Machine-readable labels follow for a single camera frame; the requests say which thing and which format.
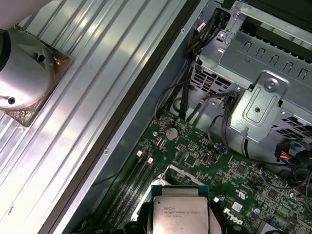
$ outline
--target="sticker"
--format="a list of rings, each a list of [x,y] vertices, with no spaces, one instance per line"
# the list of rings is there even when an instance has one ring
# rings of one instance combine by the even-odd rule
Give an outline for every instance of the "sticker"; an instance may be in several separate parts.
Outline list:
[[[201,30],[203,30],[205,26],[206,26],[206,24],[205,24],[205,23],[202,23],[202,24],[197,28],[197,31],[200,33]]]
[[[240,212],[242,210],[243,206],[237,202],[234,202],[233,206],[232,206],[232,209],[237,211],[237,212]]]

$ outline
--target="chip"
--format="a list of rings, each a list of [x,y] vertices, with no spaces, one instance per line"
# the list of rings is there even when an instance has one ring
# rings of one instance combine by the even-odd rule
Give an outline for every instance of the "chip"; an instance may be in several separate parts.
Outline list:
[[[274,189],[270,189],[269,193],[268,193],[268,197],[275,199],[277,195],[277,191]]]
[[[246,167],[243,166],[243,165],[239,165],[239,166],[236,168],[236,171],[237,171],[238,173],[240,173],[241,175],[244,174],[245,170],[246,170]]]

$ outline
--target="metal bracket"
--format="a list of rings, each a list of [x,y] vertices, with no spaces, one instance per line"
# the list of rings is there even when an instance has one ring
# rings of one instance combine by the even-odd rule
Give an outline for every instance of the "metal bracket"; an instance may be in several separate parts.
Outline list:
[[[243,25],[243,23],[246,19],[246,16],[244,14],[239,13],[239,12],[235,12],[233,15],[233,18],[235,20],[235,23],[233,24],[230,31],[227,32],[227,36],[224,40],[226,44],[231,43],[231,40],[235,37],[236,33],[239,31],[239,29]]]
[[[262,73],[253,90],[246,90],[234,107],[230,127],[255,142],[265,138],[280,112],[278,103],[286,89],[287,82]]]

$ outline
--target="aluminum panel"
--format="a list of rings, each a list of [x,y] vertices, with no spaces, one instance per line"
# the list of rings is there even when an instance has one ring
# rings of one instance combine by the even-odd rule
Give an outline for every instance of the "aluminum panel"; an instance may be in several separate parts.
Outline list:
[[[0,230],[38,232],[185,1],[54,1],[20,23],[75,63],[29,128],[0,114]]]

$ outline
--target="screw hole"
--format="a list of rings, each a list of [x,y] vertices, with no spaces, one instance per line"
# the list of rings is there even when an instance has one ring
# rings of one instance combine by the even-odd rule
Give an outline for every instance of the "screw hole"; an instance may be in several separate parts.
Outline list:
[[[13,104],[15,103],[15,98],[14,98],[14,97],[10,97],[10,98],[8,99],[8,103],[9,103],[10,105],[13,105]]]
[[[293,144],[295,147],[297,147],[297,148],[302,148],[302,145],[300,145],[300,144],[298,144],[298,143],[294,143]]]
[[[38,60],[38,62],[43,62],[43,61],[45,61],[45,56],[44,55],[39,55],[37,60]]]

